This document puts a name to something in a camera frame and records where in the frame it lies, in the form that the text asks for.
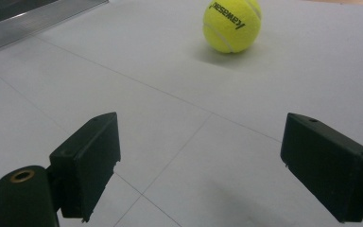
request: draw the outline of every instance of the white tile floor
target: white tile floor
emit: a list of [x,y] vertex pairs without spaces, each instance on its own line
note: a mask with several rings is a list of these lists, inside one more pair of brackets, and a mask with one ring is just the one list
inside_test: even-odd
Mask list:
[[260,0],[230,56],[203,40],[208,3],[112,1],[0,50],[0,178],[117,112],[122,161],[90,222],[61,226],[341,226],[280,147],[289,112],[363,144],[363,6]]

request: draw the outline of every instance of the yellow tennis ball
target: yellow tennis ball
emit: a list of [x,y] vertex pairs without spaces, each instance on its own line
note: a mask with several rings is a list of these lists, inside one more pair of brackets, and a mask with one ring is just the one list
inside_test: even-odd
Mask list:
[[206,41],[222,53],[247,49],[261,28],[261,8],[255,0],[214,0],[204,13]]

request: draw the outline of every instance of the tennis ball logo text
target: tennis ball logo text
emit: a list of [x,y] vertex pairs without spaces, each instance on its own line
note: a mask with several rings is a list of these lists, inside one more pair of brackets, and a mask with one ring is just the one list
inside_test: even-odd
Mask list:
[[233,24],[235,24],[236,25],[236,28],[235,28],[236,30],[238,30],[241,27],[246,25],[246,24],[243,24],[243,22],[240,19],[238,19],[238,17],[234,16],[231,12],[229,12],[226,8],[222,7],[222,5],[220,5],[217,2],[214,2],[213,5],[209,6],[209,9],[210,8],[216,9],[223,16],[225,16],[227,19],[229,19],[229,21],[231,21]]

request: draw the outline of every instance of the white floor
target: white floor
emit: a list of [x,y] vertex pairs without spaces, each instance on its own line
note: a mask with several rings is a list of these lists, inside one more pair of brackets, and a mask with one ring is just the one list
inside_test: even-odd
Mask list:
[[260,0],[255,44],[221,55],[208,4],[112,1],[0,50],[0,178],[117,112],[122,161],[90,222],[60,226],[341,226],[280,148],[287,113],[363,145],[363,6]]

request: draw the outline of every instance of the tennis ball seam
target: tennis ball seam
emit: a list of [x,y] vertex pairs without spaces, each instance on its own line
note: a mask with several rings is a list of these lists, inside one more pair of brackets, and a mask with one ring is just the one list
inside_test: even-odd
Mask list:
[[216,29],[214,29],[212,26],[210,26],[210,25],[208,25],[206,23],[204,23],[204,25],[205,26],[208,26],[209,28],[211,28],[211,30],[214,31],[214,33],[217,35],[217,37],[219,37],[219,39],[222,40],[223,43],[225,43],[229,47],[229,50],[232,53],[234,53],[232,46],[229,44],[229,42],[226,40],[226,38],[220,32],[218,32]]
[[261,20],[261,12],[250,2],[250,0],[246,0],[246,2],[251,7],[252,11],[255,12],[255,14],[257,15],[258,19]]

